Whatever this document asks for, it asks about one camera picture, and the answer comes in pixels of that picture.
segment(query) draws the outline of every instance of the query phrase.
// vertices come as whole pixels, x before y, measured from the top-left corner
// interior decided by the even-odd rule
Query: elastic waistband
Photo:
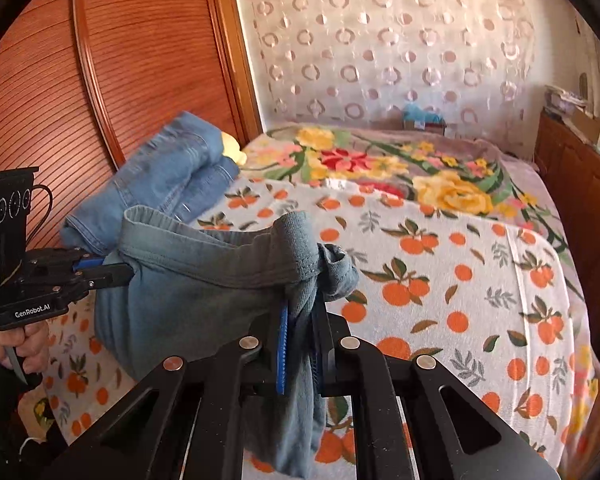
[[[320,254],[304,212],[259,232],[199,231],[147,206],[125,211],[120,253],[150,266],[228,288],[297,283],[320,274]]]

